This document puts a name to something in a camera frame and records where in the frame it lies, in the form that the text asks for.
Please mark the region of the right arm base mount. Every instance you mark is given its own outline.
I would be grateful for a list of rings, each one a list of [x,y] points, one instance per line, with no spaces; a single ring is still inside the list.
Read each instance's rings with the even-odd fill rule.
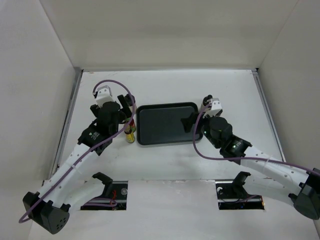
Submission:
[[[217,180],[215,188],[219,210],[264,210],[259,195],[248,194],[244,189],[245,180],[251,174],[241,171],[233,180]]]

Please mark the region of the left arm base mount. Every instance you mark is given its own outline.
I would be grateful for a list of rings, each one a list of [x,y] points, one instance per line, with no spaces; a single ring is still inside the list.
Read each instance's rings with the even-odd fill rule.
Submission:
[[[103,185],[102,192],[84,204],[82,211],[125,211],[129,183],[127,181],[113,181],[104,173],[98,172],[92,176]]]

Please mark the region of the clear salt jar black lid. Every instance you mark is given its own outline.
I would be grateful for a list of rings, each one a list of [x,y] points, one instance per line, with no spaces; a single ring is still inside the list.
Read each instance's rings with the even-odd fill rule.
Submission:
[[[128,93],[124,96],[124,100],[126,101],[130,111],[135,115],[136,111],[137,111],[137,103],[136,103],[135,97],[133,95],[132,95],[132,99]]]

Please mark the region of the red sauce bottle yellow cap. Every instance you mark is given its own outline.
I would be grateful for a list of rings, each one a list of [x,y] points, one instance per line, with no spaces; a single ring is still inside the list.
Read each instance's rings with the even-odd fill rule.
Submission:
[[[134,133],[136,131],[136,124],[135,124],[135,121],[134,119],[130,120],[131,118],[128,117],[126,120],[125,120],[125,124],[128,123],[128,126],[124,129],[124,132],[125,133],[129,133],[129,132],[132,132]]]

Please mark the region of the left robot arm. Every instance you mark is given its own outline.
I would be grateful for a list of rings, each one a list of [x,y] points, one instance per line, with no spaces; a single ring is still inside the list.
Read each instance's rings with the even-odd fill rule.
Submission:
[[[112,195],[113,180],[101,172],[92,173],[83,184],[80,181],[118,135],[119,125],[132,116],[125,97],[117,98],[118,102],[97,97],[103,103],[90,107],[95,120],[82,132],[67,160],[37,192],[27,192],[22,199],[27,217],[52,235],[63,229],[72,212],[90,206],[90,200]]]

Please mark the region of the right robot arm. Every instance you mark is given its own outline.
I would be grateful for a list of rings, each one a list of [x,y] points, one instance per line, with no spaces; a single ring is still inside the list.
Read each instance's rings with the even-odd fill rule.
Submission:
[[[232,182],[232,192],[238,198],[247,194],[265,196],[292,206],[301,215],[320,218],[320,171],[277,160],[260,151],[249,141],[233,133],[233,127],[221,116],[218,98],[206,96],[201,108],[180,121],[186,133],[202,134],[219,150],[216,160],[233,162],[259,172],[257,178],[240,172]]]

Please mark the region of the small yellow label bottle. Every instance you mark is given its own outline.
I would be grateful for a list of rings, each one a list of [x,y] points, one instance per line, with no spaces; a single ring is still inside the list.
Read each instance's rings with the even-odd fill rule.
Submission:
[[[130,127],[126,128],[124,130],[125,133],[125,139],[128,143],[133,143],[135,141],[135,135],[132,132],[132,129]]]

